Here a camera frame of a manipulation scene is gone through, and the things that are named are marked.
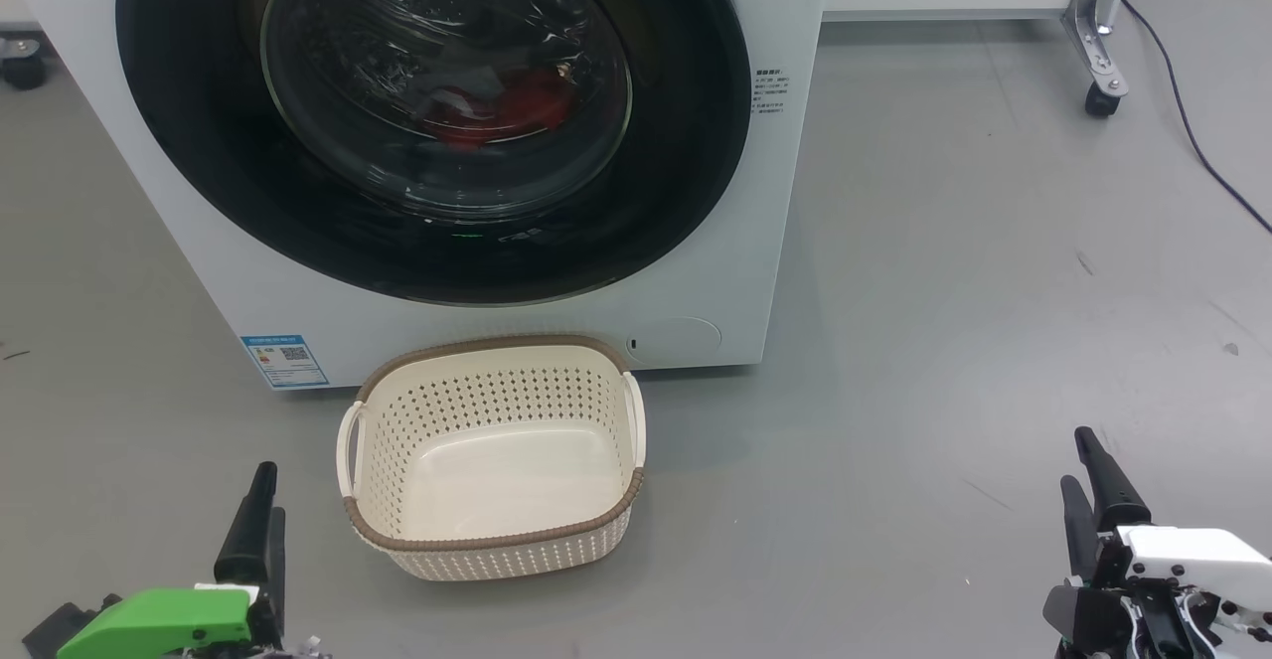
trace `power cord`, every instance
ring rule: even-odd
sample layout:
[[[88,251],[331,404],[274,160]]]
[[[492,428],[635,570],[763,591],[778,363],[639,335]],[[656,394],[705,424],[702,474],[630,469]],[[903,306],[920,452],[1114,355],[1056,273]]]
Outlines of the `power cord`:
[[[1122,0],[1122,4],[1126,6],[1127,11],[1131,11],[1135,20],[1140,20],[1144,29],[1149,31],[1149,34],[1152,37],[1152,42],[1158,43],[1158,51],[1161,51],[1163,60],[1166,61],[1166,71],[1170,74],[1170,88],[1175,93],[1175,106],[1179,107],[1179,118],[1184,123],[1184,132],[1188,134],[1188,141],[1192,142],[1193,151],[1197,153],[1197,159],[1201,160],[1201,164],[1206,168],[1206,170],[1208,170],[1210,176],[1215,178],[1215,182],[1217,182],[1220,187],[1225,188],[1233,200],[1236,200],[1241,207],[1245,207],[1245,211],[1249,211],[1250,216],[1254,216],[1254,220],[1257,220],[1263,229],[1267,229],[1268,234],[1272,234],[1272,224],[1268,224],[1268,220],[1263,219],[1263,215],[1261,215],[1254,206],[1250,206],[1250,202],[1247,202],[1245,197],[1241,197],[1241,193],[1233,188],[1233,184],[1227,184],[1227,179],[1224,179],[1224,176],[1219,174],[1215,165],[1210,164],[1210,160],[1206,159],[1206,154],[1201,151],[1201,146],[1197,144],[1197,136],[1192,132],[1192,123],[1188,121],[1188,112],[1184,111],[1183,98],[1179,97],[1179,84],[1175,80],[1175,66],[1170,61],[1170,52],[1166,52],[1165,45],[1161,42],[1161,38],[1158,37],[1158,31],[1152,29],[1152,25],[1145,19],[1144,13],[1135,10],[1131,1]]]

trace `basket rim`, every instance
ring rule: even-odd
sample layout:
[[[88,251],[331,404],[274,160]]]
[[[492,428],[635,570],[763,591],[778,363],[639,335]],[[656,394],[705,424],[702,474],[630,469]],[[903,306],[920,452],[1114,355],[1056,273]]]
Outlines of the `basket rim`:
[[[607,356],[607,359],[618,369],[618,373],[626,374],[631,370],[627,365],[627,360],[623,359],[621,354],[614,351],[613,347],[586,336],[551,335],[481,338],[481,341],[464,341],[459,343],[449,343],[446,346],[426,347],[422,351],[412,351],[411,354],[396,356],[396,359],[387,361],[387,364],[371,373],[371,375],[366,379],[366,383],[357,389],[356,401],[366,402],[368,397],[371,394],[378,383],[382,382],[382,379],[385,379],[394,370],[398,370],[404,365],[413,364],[413,361],[427,361],[432,359],[441,359],[441,356],[457,356],[476,351],[497,351],[501,350],[501,347],[534,346],[589,347],[589,350]],[[595,532],[617,520],[619,515],[631,508],[632,501],[635,501],[636,496],[640,494],[641,483],[644,483],[644,466],[633,468],[632,480],[627,483],[627,490],[623,492],[623,496],[618,500],[618,503],[611,508],[609,511],[590,520],[561,525],[546,531],[497,537],[472,539],[398,539],[388,537],[385,533],[380,533],[379,531],[371,528],[371,525],[366,522],[366,518],[363,517],[363,510],[357,506],[356,497],[345,496],[345,511],[349,513],[349,519],[354,523],[354,529],[356,529],[366,542],[388,552],[464,552],[472,550],[499,550],[504,547],[551,542],[555,539]]]

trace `gray floor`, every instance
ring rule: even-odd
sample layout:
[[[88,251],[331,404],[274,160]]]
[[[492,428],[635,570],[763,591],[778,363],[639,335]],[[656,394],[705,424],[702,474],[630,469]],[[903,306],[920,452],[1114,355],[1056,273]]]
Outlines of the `gray floor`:
[[[1272,214],[1272,0],[1133,1]],[[764,364],[645,377],[612,557],[462,586],[354,537],[349,393],[265,388],[71,80],[0,92],[3,654],[64,600],[209,579],[263,459],[289,632],[341,659],[1048,656],[1077,424],[1159,520],[1272,551],[1272,238],[1130,19],[1113,45],[1102,123],[1058,25],[824,29]]]

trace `white washing machine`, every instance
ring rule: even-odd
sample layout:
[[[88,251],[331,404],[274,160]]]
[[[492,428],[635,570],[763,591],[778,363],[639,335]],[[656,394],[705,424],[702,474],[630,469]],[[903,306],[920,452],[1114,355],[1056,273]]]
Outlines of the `white washing machine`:
[[[28,3],[275,388],[761,360],[822,0]]]

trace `beige basket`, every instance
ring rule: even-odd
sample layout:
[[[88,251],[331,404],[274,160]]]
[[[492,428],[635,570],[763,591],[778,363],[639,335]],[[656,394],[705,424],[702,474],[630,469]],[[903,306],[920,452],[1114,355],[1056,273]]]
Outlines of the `beige basket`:
[[[440,581],[604,557],[627,531],[644,466],[640,387],[622,356],[585,337],[399,356],[357,392],[336,447],[354,529]]]

